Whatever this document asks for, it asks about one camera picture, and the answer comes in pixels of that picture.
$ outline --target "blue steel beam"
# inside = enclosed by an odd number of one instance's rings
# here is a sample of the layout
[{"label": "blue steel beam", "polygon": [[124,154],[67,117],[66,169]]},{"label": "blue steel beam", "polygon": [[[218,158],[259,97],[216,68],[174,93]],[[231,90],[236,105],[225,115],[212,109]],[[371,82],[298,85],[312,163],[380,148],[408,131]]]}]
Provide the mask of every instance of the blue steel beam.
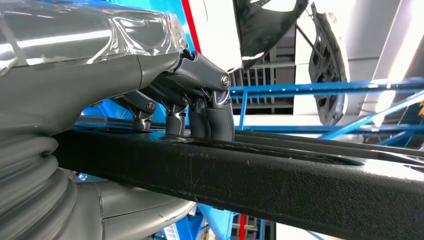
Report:
[{"label": "blue steel beam", "polygon": [[243,130],[245,127],[245,116],[246,116],[246,107],[248,105],[248,92],[243,92],[243,100],[241,102],[241,111],[240,111],[240,122],[238,123],[238,130]]},{"label": "blue steel beam", "polygon": [[387,84],[386,80],[375,82],[325,82],[311,84],[279,84],[262,86],[233,86],[230,88],[232,98],[242,98],[244,92],[249,97],[292,97],[294,95],[338,95],[344,93],[378,93],[394,90],[398,93],[416,93],[424,89],[424,78],[407,78],[396,84]]},{"label": "blue steel beam", "polygon": [[403,108],[406,108],[410,105],[416,104],[418,102],[424,101],[424,90],[420,91],[412,96],[409,96],[405,99],[402,99],[401,101],[398,101],[394,104],[391,105],[391,107],[389,107],[386,110],[380,111],[380,112],[376,112],[376,113],[371,113],[369,115],[366,115],[364,117],[359,118],[356,121],[353,121],[345,126],[343,126],[342,128],[333,131],[333,132],[328,132],[325,133],[323,135],[321,135],[319,138],[320,139],[334,139],[337,138],[340,135],[344,135],[347,134],[349,132],[351,132],[352,130],[355,130],[359,127],[361,127],[362,125],[368,124],[370,122],[372,122],[374,120],[374,118],[380,118],[383,116],[387,116],[389,114],[395,113]]},{"label": "blue steel beam", "polygon": [[390,145],[393,145],[393,144],[399,142],[400,140],[402,140],[404,138],[411,137],[413,134],[414,134],[414,131],[402,131],[402,132],[392,136],[391,138],[388,138],[386,140],[379,142],[378,145],[390,146]]},{"label": "blue steel beam", "polygon": [[[324,134],[342,129],[343,126],[244,126],[246,131],[268,132],[278,134]],[[411,131],[424,133],[424,125],[418,124],[386,124],[380,127],[375,125],[362,125],[353,130],[352,134],[398,134],[399,132]]]}]

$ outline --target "screw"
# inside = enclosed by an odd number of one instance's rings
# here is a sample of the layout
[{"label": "screw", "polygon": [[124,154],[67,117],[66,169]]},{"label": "screw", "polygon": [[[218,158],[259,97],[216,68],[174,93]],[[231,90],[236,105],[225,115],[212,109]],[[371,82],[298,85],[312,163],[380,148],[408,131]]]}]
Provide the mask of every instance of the screw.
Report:
[{"label": "screw", "polygon": [[231,79],[230,76],[227,73],[224,73],[221,76],[221,85],[224,89],[228,89],[231,85]]},{"label": "screw", "polygon": [[154,102],[147,103],[147,110],[149,110],[150,113],[154,113],[156,110],[156,104]]}]

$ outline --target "protective plastic film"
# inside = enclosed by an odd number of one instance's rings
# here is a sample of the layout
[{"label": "protective plastic film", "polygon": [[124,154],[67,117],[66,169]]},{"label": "protective plastic film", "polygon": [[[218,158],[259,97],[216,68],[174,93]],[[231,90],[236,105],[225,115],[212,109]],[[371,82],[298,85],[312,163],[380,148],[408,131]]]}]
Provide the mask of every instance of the protective plastic film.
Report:
[{"label": "protective plastic film", "polygon": [[11,66],[177,53],[177,17],[105,1],[0,1],[0,74]]}]

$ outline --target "red stripe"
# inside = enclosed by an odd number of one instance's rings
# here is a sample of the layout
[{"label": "red stripe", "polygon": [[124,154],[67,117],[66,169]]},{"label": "red stripe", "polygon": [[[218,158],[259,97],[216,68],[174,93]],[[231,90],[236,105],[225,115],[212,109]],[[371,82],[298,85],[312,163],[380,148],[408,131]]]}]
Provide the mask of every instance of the red stripe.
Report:
[{"label": "red stripe", "polygon": [[238,240],[245,240],[245,224],[246,215],[240,213],[240,233],[238,235]]},{"label": "red stripe", "polygon": [[188,28],[190,29],[191,38],[193,39],[194,49],[202,53],[200,50],[200,44],[198,39],[198,34],[196,32],[196,26],[195,21],[193,20],[192,10],[190,8],[189,0],[181,0],[182,1],[182,8],[184,9],[185,18],[187,19]]}]

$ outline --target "black metal bar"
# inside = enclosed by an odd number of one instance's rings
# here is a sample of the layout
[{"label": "black metal bar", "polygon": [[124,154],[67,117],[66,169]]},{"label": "black metal bar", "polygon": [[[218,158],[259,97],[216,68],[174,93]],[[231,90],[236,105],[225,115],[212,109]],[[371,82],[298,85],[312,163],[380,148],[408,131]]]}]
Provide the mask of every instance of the black metal bar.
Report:
[{"label": "black metal bar", "polygon": [[327,139],[317,139],[317,138],[312,138],[312,137],[291,136],[291,135],[274,134],[274,133],[257,132],[257,131],[238,131],[238,130],[236,130],[235,134],[236,135],[243,135],[243,136],[264,138],[264,139],[272,139],[272,140],[293,141],[293,142],[297,142],[298,144],[302,144],[302,145],[320,144],[320,145],[323,145],[323,146],[335,146],[335,147],[343,147],[343,148],[350,148],[350,149],[380,151],[380,152],[388,152],[388,153],[402,154],[402,155],[407,155],[407,156],[424,158],[424,151],[419,151],[419,150],[415,150],[415,149],[408,149],[408,148],[379,146],[379,145],[352,143],[352,142],[344,142],[344,141],[334,141],[334,140],[327,140]]},{"label": "black metal bar", "polygon": [[424,236],[423,174],[398,163],[332,164],[311,152],[298,160],[299,151],[281,157],[292,153],[284,148],[161,133],[73,129],[54,138],[66,169],[345,239]]}]

